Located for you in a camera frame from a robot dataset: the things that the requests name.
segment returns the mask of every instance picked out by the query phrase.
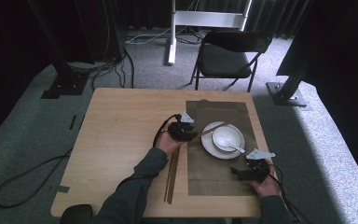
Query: white stand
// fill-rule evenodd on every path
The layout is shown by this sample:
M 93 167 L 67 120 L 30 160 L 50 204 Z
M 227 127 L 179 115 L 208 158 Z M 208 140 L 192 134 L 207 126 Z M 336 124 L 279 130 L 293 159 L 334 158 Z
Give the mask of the white stand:
M 248 13 L 251 4 L 252 0 L 247 0 L 245 9 L 242 14 L 204 11 L 176 11 L 175 0 L 172 0 L 172 36 L 168 64 L 175 64 L 176 25 L 238 28 L 239 30 L 243 31 L 245 28 L 246 20 L 248 19 Z

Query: wooden table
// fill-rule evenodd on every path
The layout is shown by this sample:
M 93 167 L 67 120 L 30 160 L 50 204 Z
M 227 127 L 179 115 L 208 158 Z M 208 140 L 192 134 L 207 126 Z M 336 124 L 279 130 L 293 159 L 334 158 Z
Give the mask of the wooden table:
M 268 150 L 252 96 L 232 91 L 170 91 L 98 89 L 76 140 L 62 178 L 67 193 L 57 192 L 51 214 L 60 217 L 72 205 L 88 203 L 97 213 L 118 183 L 152 147 L 161 123 L 183 113 L 187 100 L 245 102 L 259 148 Z M 187 148 L 181 147 L 172 204 L 163 202 L 168 165 L 154 179 L 145 217 L 258 217 L 254 196 L 189 196 Z

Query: chair seat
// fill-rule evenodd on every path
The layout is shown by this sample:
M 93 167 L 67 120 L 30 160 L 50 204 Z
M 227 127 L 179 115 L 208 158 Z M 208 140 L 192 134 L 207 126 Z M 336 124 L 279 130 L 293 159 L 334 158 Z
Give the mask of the chair seat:
M 200 55 L 200 72 L 205 77 L 247 78 L 252 74 L 245 53 L 205 45 Z

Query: chair backrest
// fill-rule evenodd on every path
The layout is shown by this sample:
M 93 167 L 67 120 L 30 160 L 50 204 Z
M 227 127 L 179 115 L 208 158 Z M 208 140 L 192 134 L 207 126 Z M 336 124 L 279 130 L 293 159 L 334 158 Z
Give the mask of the chair backrest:
M 216 30 L 209 32 L 203 39 L 204 44 L 216 45 L 235 52 L 265 53 L 272 41 L 272 36 L 258 31 Z

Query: brown placemat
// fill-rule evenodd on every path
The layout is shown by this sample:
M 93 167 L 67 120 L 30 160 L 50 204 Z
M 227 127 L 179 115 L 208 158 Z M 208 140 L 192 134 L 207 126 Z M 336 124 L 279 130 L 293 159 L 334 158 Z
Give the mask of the brown placemat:
M 199 133 L 210 123 L 238 119 L 232 125 L 242 132 L 245 149 L 257 148 L 246 103 L 187 101 L 186 112 L 195 120 L 194 131 Z M 211 155 L 202 145 L 200 138 L 187 143 L 189 195 L 255 195 L 252 187 L 240 182 L 237 176 L 231 173 L 230 165 L 234 163 L 244 164 L 244 156 L 222 160 Z

